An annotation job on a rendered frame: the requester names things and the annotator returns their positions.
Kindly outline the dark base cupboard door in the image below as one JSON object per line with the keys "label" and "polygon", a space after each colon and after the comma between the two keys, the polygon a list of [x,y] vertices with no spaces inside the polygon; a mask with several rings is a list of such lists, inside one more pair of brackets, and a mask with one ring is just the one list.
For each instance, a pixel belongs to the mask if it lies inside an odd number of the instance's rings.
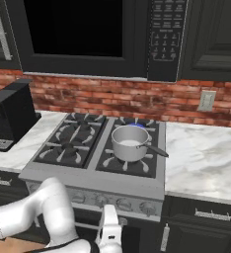
{"label": "dark base cupboard door", "polygon": [[166,223],[170,226],[170,235],[166,252],[161,253],[231,253],[231,230],[169,218]]}

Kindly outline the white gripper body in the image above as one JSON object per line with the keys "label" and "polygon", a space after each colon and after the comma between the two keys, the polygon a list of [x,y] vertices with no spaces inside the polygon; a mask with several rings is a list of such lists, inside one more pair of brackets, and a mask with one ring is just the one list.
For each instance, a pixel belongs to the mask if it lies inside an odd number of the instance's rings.
{"label": "white gripper body", "polygon": [[114,205],[104,205],[100,227],[104,234],[120,233],[120,225],[118,224],[116,208]]}

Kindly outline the black oven door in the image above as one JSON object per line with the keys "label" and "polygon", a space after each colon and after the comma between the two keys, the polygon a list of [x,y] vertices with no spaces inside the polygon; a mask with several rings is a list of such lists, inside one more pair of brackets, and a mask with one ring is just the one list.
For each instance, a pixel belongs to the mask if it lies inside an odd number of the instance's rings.
{"label": "black oven door", "polygon": [[[100,211],[85,211],[74,209],[75,221],[91,225],[99,225],[102,213]],[[120,215],[126,219],[127,225],[122,228],[121,246],[123,253],[158,253],[159,223]],[[76,227],[80,238],[94,241],[98,230]]]}

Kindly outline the dark drawer front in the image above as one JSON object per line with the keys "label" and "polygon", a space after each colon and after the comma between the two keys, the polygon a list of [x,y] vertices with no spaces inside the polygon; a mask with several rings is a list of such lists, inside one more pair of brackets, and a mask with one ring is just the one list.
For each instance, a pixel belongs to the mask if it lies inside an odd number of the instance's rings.
{"label": "dark drawer front", "polygon": [[224,228],[231,230],[231,220],[223,221],[213,218],[198,217],[194,215],[195,209],[199,211],[215,212],[231,216],[231,205],[215,202],[194,200],[181,197],[166,196],[163,204],[162,216],[172,221],[181,221],[186,224],[196,224],[211,228]]}
{"label": "dark drawer front", "polygon": [[0,185],[0,194],[9,194],[19,197],[26,197],[29,194],[26,183],[19,178],[18,173],[0,171],[0,178],[6,181],[12,179],[11,186]]}

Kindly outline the black microwave oven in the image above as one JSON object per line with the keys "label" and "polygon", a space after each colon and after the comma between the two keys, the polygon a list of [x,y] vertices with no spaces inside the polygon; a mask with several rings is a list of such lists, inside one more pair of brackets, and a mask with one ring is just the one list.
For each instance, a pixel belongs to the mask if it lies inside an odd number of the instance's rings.
{"label": "black microwave oven", "polygon": [[174,83],[189,0],[5,0],[25,72]]}

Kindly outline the grey round stove knob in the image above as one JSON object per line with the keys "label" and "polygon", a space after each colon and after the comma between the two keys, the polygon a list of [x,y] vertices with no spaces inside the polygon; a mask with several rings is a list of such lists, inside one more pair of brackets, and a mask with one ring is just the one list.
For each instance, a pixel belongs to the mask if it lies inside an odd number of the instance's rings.
{"label": "grey round stove knob", "polygon": [[76,192],[73,194],[72,202],[77,204],[84,204],[86,200],[86,196],[82,192]]}
{"label": "grey round stove knob", "polygon": [[131,203],[127,199],[118,199],[116,205],[122,211],[131,211]]}
{"label": "grey round stove knob", "polygon": [[104,195],[97,195],[95,198],[95,205],[102,208],[109,202],[109,198]]}
{"label": "grey round stove knob", "polygon": [[150,216],[156,213],[155,205],[150,202],[144,202],[139,207],[141,211],[145,213],[147,216]]}

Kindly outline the black coffee machine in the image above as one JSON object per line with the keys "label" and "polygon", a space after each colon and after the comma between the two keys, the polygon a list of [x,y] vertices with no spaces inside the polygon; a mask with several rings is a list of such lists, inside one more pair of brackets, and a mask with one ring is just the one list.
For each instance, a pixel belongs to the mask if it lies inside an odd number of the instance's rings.
{"label": "black coffee machine", "polygon": [[41,118],[35,111],[29,84],[18,79],[0,90],[0,151],[7,152]]}

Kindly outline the grey gas stove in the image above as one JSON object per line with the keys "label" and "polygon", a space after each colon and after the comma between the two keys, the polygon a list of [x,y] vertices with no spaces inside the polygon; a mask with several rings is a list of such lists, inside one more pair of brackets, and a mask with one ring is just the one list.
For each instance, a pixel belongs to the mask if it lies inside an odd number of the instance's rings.
{"label": "grey gas stove", "polygon": [[[49,138],[25,166],[20,178],[34,192],[43,180],[56,177],[73,194],[82,192],[84,204],[72,202],[76,209],[99,211],[97,195],[109,198],[118,214],[158,222],[165,195],[166,158],[148,149],[141,160],[122,161],[115,157],[112,132],[130,123],[142,124],[149,133],[148,143],[166,149],[166,125],[154,120],[114,118],[72,113],[66,115]],[[122,211],[118,199],[127,199],[131,211]],[[140,209],[144,202],[155,205],[156,213],[147,216]]]}

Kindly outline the grey wall outlet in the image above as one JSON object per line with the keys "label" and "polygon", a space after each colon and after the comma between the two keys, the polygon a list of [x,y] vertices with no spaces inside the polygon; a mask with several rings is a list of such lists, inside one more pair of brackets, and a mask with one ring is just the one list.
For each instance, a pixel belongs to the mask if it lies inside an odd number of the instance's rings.
{"label": "grey wall outlet", "polygon": [[215,96],[216,96],[215,91],[202,90],[197,109],[202,112],[211,112],[213,104],[214,104]]}

